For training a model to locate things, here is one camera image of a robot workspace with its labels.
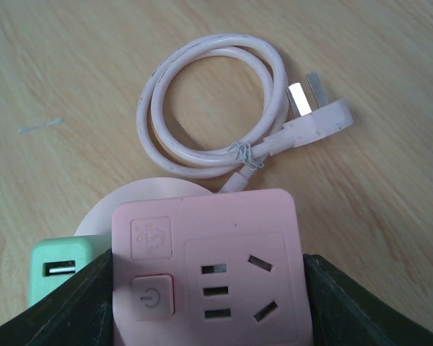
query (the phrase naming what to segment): power socket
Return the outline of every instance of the power socket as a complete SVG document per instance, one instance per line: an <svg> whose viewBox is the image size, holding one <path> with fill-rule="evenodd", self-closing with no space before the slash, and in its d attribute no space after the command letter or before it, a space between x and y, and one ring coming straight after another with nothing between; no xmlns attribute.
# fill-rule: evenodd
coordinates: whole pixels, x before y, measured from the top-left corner
<svg viewBox="0 0 433 346"><path fill-rule="evenodd" d="M116 346L312 345L287 192L125 203L112 237Z"/></svg>

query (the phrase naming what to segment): metal prong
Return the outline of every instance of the metal prong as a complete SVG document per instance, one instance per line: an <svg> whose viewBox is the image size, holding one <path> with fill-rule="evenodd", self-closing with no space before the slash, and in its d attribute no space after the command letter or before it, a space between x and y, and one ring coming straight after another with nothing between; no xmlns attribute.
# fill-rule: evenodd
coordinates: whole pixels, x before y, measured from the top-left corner
<svg viewBox="0 0 433 346"><path fill-rule="evenodd" d="M287 90L287 95L295 117L302 117L311 113L310 104L300 83L291 84Z"/></svg>
<svg viewBox="0 0 433 346"><path fill-rule="evenodd" d="M312 94L315 97L318 107L321 108L328 105L329 99L327 98L327 94L325 93L323 84L320 82L318 74L316 72L311 72L306 75L306 78L308 83L310 83Z"/></svg>

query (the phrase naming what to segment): usb charger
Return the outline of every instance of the usb charger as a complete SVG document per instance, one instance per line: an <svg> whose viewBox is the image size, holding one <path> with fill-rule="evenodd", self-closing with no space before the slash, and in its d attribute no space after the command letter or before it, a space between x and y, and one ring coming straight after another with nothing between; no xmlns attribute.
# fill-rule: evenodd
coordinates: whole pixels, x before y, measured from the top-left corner
<svg viewBox="0 0 433 346"><path fill-rule="evenodd" d="M39 241L30 255L29 307L110 248L110 234Z"/></svg>

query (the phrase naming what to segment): wood grain surface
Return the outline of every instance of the wood grain surface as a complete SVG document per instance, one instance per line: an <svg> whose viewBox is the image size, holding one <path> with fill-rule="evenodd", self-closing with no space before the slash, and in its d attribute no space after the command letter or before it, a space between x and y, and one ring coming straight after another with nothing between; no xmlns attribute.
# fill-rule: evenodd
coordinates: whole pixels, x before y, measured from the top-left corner
<svg viewBox="0 0 433 346"><path fill-rule="evenodd" d="M249 188L293 194L304 252L433 331L433 0L0 0L0 324L26 307L37 241L74 234L121 185L167 176L139 143L139 94L171 52L217 32L269 41L291 81L318 71L349 101L351 128L270 158ZM244 63L204 59L172 83L167 124L220 148L262 97Z"/></svg>

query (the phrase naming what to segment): power cord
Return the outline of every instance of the power cord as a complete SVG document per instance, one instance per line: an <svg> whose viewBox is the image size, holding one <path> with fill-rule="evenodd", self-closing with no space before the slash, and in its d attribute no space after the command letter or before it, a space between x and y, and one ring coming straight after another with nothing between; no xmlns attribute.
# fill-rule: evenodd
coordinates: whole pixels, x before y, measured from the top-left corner
<svg viewBox="0 0 433 346"><path fill-rule="evenodd" d="M260 53L272 70L242 48ZM236 143L226 148L199 151L186 148L167 129L164 122L163 102L165 92L178 72L198 59L210 56L227 56L246 62L260 77L263 85L263 114L255 127ZM263 166L266 157L288 148L302 146L336 133L353 123L344 100L323 105L322 85L317 75L309 79L320 106L311 111L299 84L288 85L287 74L279 53L269 43L259 38L239 34L218 34L201 37L189 42L166 58L151 75L139 98L136 126L141 144L149 157L169 173L185 178L206 179L218 177L244 164L235 172L220 192L244 190L257 168ZM301 115L286 123L289 100L294 113ZM185 167L164 157L152 143L147 130L148 108L151 106L152 125L161 142L181 159L201 168Z"/></svg>

